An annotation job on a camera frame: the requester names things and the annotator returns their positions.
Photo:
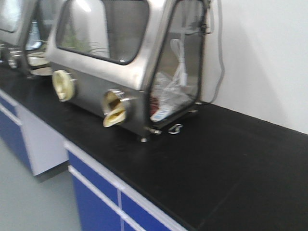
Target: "blue drawer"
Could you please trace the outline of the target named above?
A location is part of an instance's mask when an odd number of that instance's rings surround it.
[[[31,169],[28,153],[20,127],[0,111],[0,135],[19,159]]]
[[[121,231],[121,218],[76,177],[73,177],[83,231]]]
[[[0,96],[0,103],[8,109],[13,115],[17,116],[16,109],[13,105],[11,105],[9,102],[7,102],[4,98]]]
[[[104,193],[110,200],[118,205],[117,189],[105,180],[101,175],[95,172],[92,168],[82,162],[74,154],[68,151],[70,164],[87,178],[92,184],[95,185],[102,193]]]
[[[170,229],[160,223],[156,218],[141,208],[124,193],[122,193],[121,198],[123,211],[144,229],[147,231],[170,231]]]

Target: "stainless steel glove box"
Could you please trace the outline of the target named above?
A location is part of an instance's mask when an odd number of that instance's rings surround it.
[[[46,43],[60,1],[0,0],[2,63],[26,75],[46,72],[49,66],[45,59]]]
[[[199,100],[207,1],[67,0],[47,50],[60,101],[142,138]]]

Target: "white wall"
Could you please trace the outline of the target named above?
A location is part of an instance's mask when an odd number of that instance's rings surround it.
[[[221,1],[226,75],[214,104],[308,134],[308,1]],[[205,101],[220,75],[217,0],[212,6]]]

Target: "transparent window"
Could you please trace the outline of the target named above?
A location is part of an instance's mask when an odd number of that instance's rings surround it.
[[[56,12],[53,0],[39,0],[26,44],[27,59],[33,69],[49,65],[45,59],[47,39]]]
[[[199,0],[179,1],[174,9],[151,91],[153,122],[187,107],[198,96],[203,14]]]
[[[37,50],[46,44],[55,15],[52,0],[40,0],[29,32],[26,50]]]
[[[148,14],[142,0],[70,0],[56,42],[62,49],[127,63],[139,50]]]
[[[0,29],[14,32],[20,21],[24,0],[0,0]]]

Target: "metal latch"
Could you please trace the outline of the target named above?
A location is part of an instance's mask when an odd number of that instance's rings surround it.
[[[169,128],[168,133],[171,135],[176,135],[180,133],[180,129],[183,127],[183,124],[175,124],[171,128]]]

